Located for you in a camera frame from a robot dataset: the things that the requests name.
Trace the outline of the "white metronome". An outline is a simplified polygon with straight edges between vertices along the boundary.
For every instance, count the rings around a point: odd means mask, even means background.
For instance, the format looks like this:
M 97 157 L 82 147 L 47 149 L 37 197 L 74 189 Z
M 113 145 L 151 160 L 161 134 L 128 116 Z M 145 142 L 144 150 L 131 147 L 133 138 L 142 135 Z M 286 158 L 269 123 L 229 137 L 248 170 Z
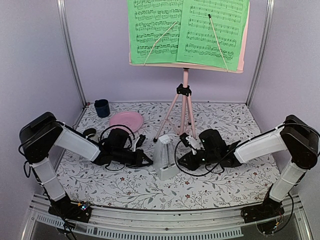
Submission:
M 179 172 L 174 159 L 174 145 L 169 135 L 158 138 L 153 153 L 153 167 L 161 181 L 166 181 Z

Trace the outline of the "pink music stand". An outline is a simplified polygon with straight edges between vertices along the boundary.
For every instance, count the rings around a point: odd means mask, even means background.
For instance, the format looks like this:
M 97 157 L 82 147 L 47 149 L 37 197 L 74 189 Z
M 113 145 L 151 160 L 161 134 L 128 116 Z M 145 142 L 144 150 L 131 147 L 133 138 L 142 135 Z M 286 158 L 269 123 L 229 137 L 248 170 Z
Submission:
M 189 80 L 189 69 L 198 69 L 198 70 L 209 70 L 209 71 L 217 71 L 217 72 L 227 72 L 227 69 L 221 67 L 214 67 L 208 65 L 194 64 L 194 63 L 186 63 L 186 62 L 177 62 L 177 63 L 144 63 L 143 66 L 147 67 L 168 67 L 168 68 L 181 68 L 183 69 L 183 82 L 177 87 L 176 95 L 171 102 L 169 110 L 167 111 L 164 119 L 161 122 L 161 125 L 155 135 L 153 137 L 153 142 L 157 142 L 160 135 L 162 134 L 162 129 L 165 126 L 165 123 L 170 124 L 177 135 L 181 135 L 187 127 L 191 127 L 192 136 L 196 136 L 195 129 L 195 119 L 192 107 L 192 100 L 190 93 L 191 89 L 188 83 Z M 176 104 L 178 97 L 182 97 L 182 107 L 181 107 L 181 117 L 180 117 L 180 125 L 177 128 L 170 120 L 169 115 Z

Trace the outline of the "green sheet music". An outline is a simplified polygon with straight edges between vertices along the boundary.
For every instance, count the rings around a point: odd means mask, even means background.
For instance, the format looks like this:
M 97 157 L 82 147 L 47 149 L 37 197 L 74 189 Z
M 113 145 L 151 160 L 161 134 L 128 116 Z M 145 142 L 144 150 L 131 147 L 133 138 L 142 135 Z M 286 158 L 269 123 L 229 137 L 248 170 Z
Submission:
M 185 0 L 177 62 L 241 72 L 249 12 L 248 0 Z
M 128 0 L 130 61 L 134 65 L 177 60 L 182 0 Z

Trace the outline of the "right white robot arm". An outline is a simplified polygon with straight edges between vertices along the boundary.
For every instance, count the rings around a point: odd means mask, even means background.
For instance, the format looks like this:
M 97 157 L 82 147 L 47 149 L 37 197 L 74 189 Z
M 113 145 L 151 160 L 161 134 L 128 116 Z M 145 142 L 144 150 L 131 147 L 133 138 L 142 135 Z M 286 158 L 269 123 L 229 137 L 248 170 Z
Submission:
M 197 170 L 201 165 L 235 168 L 260 157 L 289 152 L 290 161 L 268 189 L 258 208 L 262 218 L 269 218 L 278 210 L 278 205 L 306 172 L 317 164 L 320 156 L 319 132 L 293 114 L 288 115 L 282 124 L 271 130 L 230 145 L 226 144 L 218 130 L 212 128 L 201 132 L 199 140 L 186 133 L 179 138 L 185 147 L 191 149 L 181 158 L 174 160 L 179 170 L 187 169 L 186 174 Z

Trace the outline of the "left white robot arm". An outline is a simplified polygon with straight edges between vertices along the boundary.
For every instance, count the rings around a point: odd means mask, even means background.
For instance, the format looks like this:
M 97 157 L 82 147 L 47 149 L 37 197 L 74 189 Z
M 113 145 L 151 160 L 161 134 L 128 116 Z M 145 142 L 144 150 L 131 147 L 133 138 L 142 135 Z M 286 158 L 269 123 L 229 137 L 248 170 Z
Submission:
M 153 164 L 153 160 L 141 149 L 145 135 L 136 137 L 123 124 L 111 125 L 105 130 L 109 132 L 108 136 L 101 134 L 99 141 L 95 141 L 47 111 L 19 131 L 18 152 L 24 156 L 39 184 L 63 217 L 70 217 L 75 210 L 50 160 L 53 149 L 68 151 L 97 166 L 117 162 L 129 168 L 142 168 Z

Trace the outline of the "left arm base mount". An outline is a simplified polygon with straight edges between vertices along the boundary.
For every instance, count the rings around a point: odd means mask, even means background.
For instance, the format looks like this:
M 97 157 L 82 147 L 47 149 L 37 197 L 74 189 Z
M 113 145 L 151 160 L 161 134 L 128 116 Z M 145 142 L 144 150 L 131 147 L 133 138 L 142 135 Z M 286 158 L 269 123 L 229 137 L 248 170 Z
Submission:
M 74 220 L 88 223 L 91 218 L 92 208 L 89 202 L 74 203 L 68 196 L 50 202 L 48 213 L 61 219 Z

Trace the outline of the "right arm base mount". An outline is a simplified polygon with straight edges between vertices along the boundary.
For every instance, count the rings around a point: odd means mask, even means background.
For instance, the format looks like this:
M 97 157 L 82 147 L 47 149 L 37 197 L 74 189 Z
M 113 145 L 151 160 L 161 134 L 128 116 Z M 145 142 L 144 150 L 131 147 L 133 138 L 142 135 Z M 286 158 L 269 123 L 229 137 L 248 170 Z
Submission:
M 260 233 L 264 235 L 271 235 L 277 230 L 284 213 L 285 211 L 281 202 L 277 202 L 266 197 L 261 204 L 243 207 L 240 215 L 245 223 L 279 217 L 279 220 L 274 219 L 257 225 L 257 229 Z

